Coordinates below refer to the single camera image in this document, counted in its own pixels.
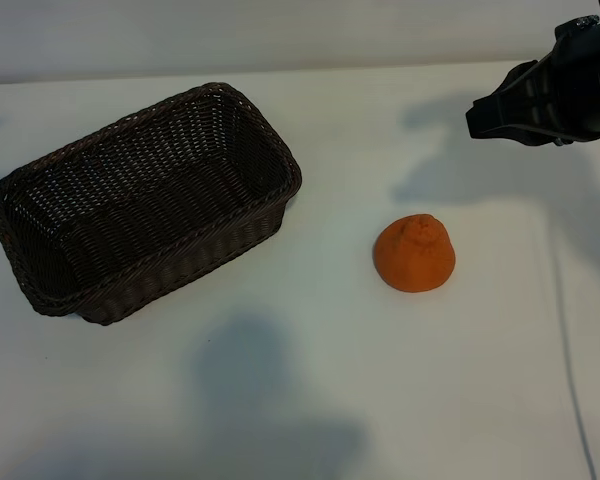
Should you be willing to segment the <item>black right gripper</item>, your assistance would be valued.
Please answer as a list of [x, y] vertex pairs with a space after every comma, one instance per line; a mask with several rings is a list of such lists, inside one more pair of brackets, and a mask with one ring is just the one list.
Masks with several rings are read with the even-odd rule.
[[517, 65], [473, 102], [466, 112], [472, 138], [532, 147], [600, 139], [600, 16], [570, 20], [554, 35], [544, 58]]

